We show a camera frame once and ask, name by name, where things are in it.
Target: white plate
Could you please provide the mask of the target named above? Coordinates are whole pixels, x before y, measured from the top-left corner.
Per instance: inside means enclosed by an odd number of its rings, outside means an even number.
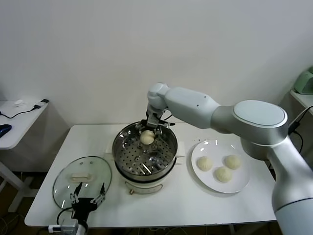
[[[237,170],[231,170],[232,180],[227,183],[220,182],[214,171],[224,165],[226,156],[235,154],[241,159],[241,166]],[[213,167],[209,171],[202,171],[197,166],[197,159],[207,156],[213,160]],[[221,140],[208,140],[199,143],[192,152],[191,164],[197,177],[207,186],[215,191],[224,193],[234,193],[241,191],[250,180],[249,165],[235,146]]]

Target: glass lid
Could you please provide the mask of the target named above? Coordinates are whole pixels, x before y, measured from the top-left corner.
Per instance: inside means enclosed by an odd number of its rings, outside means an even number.
[[[82,182],[78,197],[95,198],[104,184],[107,192],[111,184],[110,165],[102,158],[90,156],[76,159],[68,164],[58,175],[53,185],[53,199],[61,208],[71,207],[70,194]]]

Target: green object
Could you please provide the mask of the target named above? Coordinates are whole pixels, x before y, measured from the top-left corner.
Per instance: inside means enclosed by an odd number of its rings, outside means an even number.
[[[313,66],[299,75],[293,88],[299,94],[313,94]]]

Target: computer mouse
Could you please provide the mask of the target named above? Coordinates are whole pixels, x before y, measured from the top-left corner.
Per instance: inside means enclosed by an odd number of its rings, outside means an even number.
[[[8,133],[12,129],[12,126],[9,124],[0,125],[0,138]]]

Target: white table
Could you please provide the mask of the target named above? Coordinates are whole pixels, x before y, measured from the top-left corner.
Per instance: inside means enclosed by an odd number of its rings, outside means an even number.
[[[168,175],[166,187],[155,194],[130,195],[112,155],[105,153],[107,145],[124,126],[73,126],[28,211],[25,224],[48,226],[56,223],[60,209],[52,198],[54,180],[67,164],[84,156],[103,157],[112,168],[112,183],[106,200],[89,215],[91,228],[181,227],[275,220],[271,205],[274,179],[266,164],[244,155],[252,174],[243,191],[222,194],[209,189],[191,168],[192,146],[212,138],[232,141],[238,146],[239,138],[213,130],[200,130],[188,124],[177,124],[172,128],[178,140],[184,142],[186,157],[179,158],[181,164],[175,165]],[[63,218],[67,221],[70,213],[63,213],[61,220]]]
[[[308,108],[313,105],[312,94],[299,94],[291,90],[290,94],[303,105],[304,108]],[[309,112],[313,115],[313,109],[309,109]]]
[[[11,117],[19,112],[28,111],[33,108],[35,103],[28,103],[22,107],[15,107],[14,101],[0,101],[0,111]],[[10,124],[12,129],[0,138],[0,149],[7,150],[14,148],[26,134],[28,129],[36,121],[39,115],[46,109],[47,104],[40,109],[33,110],[29,113],[20,114],[15,118],[8,119],[5,116],[0,116],[0,125]],[[19,192],[12,201],[9,207],[9,212],[15,212],[22,201],[23,197],[35,197],[38,190],[30,189],[28,186],[32,181],[32,177],[27,177],[23,182],[10,169],[0,162],[0,176],[4,179],[0,185],[0,192],[5,184],[9,182]]]

